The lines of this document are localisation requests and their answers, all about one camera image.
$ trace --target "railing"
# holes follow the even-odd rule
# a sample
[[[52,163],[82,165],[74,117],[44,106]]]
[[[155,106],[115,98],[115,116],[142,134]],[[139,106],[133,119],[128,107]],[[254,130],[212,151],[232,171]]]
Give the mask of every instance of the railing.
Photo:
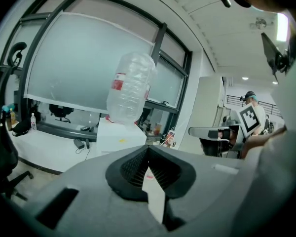
[[[242,107],[245,105],[245,102],[240,101],[240,97],[227,95],[227,104]],[[259,101],[259,105],[261,105],[264,108],[266,114],[282,117],[276,105],[272,105],[262,101]]]

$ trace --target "frosted window film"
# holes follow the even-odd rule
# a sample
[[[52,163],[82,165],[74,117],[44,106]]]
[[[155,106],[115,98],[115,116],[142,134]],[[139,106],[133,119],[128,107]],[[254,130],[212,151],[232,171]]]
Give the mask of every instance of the frosted window film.
[[[67,12],[81,13],[116,23],[146,40],[155,41],[159,28],[143,16],[107,0],[77,0]]]
[[[52,12],[58,7],[64,0],[47,0],[42,7],[38,9],[36,13]]]
[[[185,52],[168,34],[165,34],[163,37],[161,50],[166,52],[179,65],[183,66]]]
[[[120,58],[150,54],[152,43],[116,25],[62,13],[38,48],[26,97],[86,111],[105,111]]]
[[[19,67],[23,67],[25,57],[29,51],[29,48],[33,42],[33,39],[43,23],[44,23],[44,20],[42,20],[42,21],[35,20],[35,21],[24,22],[19,26],[18,30],[16,31],[16,33],[12,39],[11,45],[8,49],[8,52],[5,56],[4,64],[7,65],[7,57],[9,55],[10,49],[13,47],[13,45],[18,42],[25,42],[27,47],[22,51],[23,57],[20,62],[20,65],[19,65]]]
[[[148,98],[160,103],[167,101],[168,105],[176,107],[182,86],[182,74],[163,59],[158,61],[157,73],[152,80]]]

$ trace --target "white desk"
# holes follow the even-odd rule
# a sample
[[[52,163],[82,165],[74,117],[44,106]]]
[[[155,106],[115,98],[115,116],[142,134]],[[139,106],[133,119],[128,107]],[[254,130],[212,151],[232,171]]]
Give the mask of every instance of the white desk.
[[[88,153],[86,148],[78,155],[75,153],[77,147],[72,139],[41,131],[30,130],[27,134],[19,137],[14,137],[11,131],[9,136],[19,153],[19,157],[56,171],[64,172],[68,170],[77,163],[84,161]],[[87,159],[101,155],[96,150],[96,143],[90,142],[90,153]]]

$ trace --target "black office chair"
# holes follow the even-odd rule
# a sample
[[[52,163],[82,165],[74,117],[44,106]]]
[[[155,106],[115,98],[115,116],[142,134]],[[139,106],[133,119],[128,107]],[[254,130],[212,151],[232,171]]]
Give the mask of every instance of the black office chair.
[[[11,198],[12,193],[15,191],[15,186],[20,183],[26,176],[29,176],[29,178],[31,179],[33,178],[33,175],[29,171],[26,171],[13,180],[8,181],[8,175],[12,173],[12,170],[18,164],[18,152],[14,147],[11,138],[9,137],[6,130],[5,115],[2,115],[1,119],[2,106],[4,105],[4,92],[7,81],[9,79],[9,76],[13,74],[14,70],[16,70],[16,68],[20,64],[20,61],[22,59],[21,51],[24,50],[26,46],[27,45],[24,42],[19,42],[11,48],[7,60],[9,67],[5,69],[0,80],[0,124],[2,123],[2,126],[0,125],[0,193],[5,193],[7,198]],[[16,54],[16,59],[13,61],[12,57],[15,52],[18,53]],[[22,196],[18,192],[16,193],[16,195],[21,199],[26,200],[26,197]]]
[[[69,108],[69,107],[59,108],[58,105],[50,104],[49,110],[51,112],[50,114],[51,116],[55,115],[55,117],[59,118],[56,120],[71,123],[71,121],[68,118],[66,118],[66,115],[69,115],[70,113],[72,113],[74,111],[73,108]]]

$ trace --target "window frame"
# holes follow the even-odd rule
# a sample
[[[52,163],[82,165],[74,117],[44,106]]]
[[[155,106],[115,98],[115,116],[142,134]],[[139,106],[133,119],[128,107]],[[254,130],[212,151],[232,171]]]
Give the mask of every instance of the window frame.
[[[23,16],[20,18],[18,23],[15,25],[13,31],[11,32],[8,41],[4,47],[1,59],[0,59],[0,77],[7,68],[7,65],[4,64],[4,59],[7,55],[7,51],[9,49],[9,46],[11,45],[11,42],[17,33],[17,30],[22,22],[25,21],[33,21],[33,20],[45,20],[43,25],[41,26],[40,30],[36,34],[33,42],[31,43],[27,56],[24,58],[24,64],[22,68],[18,68],[15,70],[14,74],[20,76],[20,85],[19,85],[19,92],[18,92],[18,118],[19,121],[24,120],[26,118],[27,112],[29,107],[32,105],[32,100],[24,98],[24,91],[25,91],[25,83],[26,83],[26,77],[27,73],[29,71],[30,62],[35,54],[35,50],[38,46],[39,41],[43,37],[45,31],[47,30],[48,26],[51,24],[51,22],[55,19],[55,17],[61,12],[65,11],[69,6],[71,6],[76,0],[64,0],[62,3],[60,3],[54,11],[51,12],[44,12],[44,13],[36,13],[38,9],[46,2],[47,0],[35,0],[34,3],[26,10],[26,12],[23,14]],[[183,42],[167,27],[166,23],[162,23],[149,13],[145,12],[144,10],[126,2],[123,0],[108,0],[113,3],[116,3],[118,5],[121,5],[125,8],[130,9],[131,11],[143,16],[144,18],[148,19],[152,23],[158,26],[159,30],[157,32],[155,41],[154,41],[154,48],[151,53],[151,57],[155,62],[155,65],[157,65],[159,58],[163,59],[165,62],[169,64],[172,68],[178,70],[183,75],[182,80],[182,86],[180,89],[180,93],[178,94],[177,99],[177,105],[176,108],[173,108],[171,106],[167,106],[166,104],[158,103],[151,100],[146,100],[145,106],[151,107],[163,111],[169,112],[169,117],[166,123],[166,127],[164,129],[164,133],[168,133],[168,131],[171,129],[171,127],[175,126],[181,111],[182,103],[185,97],[186,92],[186,86],[188,82],[188,75],[189,70],[191,67],[191,58],[192,58],[192,52],[188,50],[188,48],[183,44]],[[161,50],[161,44],[163,41],[163,37],[165,34],[168,34],[185,52],[184,57],[184,64],[183,66],[179,65],[174,59],[171,58],[170,55],[165,53]],[[47,124],[47,123],[41,123],[37,124],[37,129],[65,137],[65,138],[80,138],[82,140],[89,139],[90,141],[96,142],[96,135],[91,135],[90,133],[86,133],[83,131],[78,130],[72,130],[67,129],[63,127],[57,127],[55,128],[54,125]]]

